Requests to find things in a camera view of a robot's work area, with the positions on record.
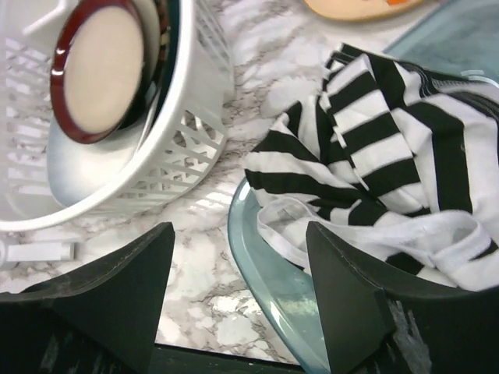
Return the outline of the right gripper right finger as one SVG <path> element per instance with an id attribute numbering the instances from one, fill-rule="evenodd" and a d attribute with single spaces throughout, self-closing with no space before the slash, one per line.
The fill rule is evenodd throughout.
<path id="1" fill-rule="evenodd" d="M 317 222 L 306 230 L 333 373 L 495 373 L 498 290 L 465 291 L 386 264 Z"/>

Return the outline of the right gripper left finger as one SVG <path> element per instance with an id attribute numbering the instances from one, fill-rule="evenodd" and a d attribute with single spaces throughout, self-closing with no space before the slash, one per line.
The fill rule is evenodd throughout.
<path id="1" fill-rule="evenodd" d="M 20 293 L 1 294 L 3 373 L 146 373 L 175 231 L 160 223 L 121 249 Z"/>

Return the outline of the zebra striped tank top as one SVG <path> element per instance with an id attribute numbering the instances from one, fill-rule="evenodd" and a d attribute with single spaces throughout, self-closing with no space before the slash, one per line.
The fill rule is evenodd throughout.
<path id="1" fill-rule="evenodd" d="M 261 238 L 308 270 L 306 229 L 427 281 L 498 284 L 498 89 L 348 44 L 244 161 Z"/>

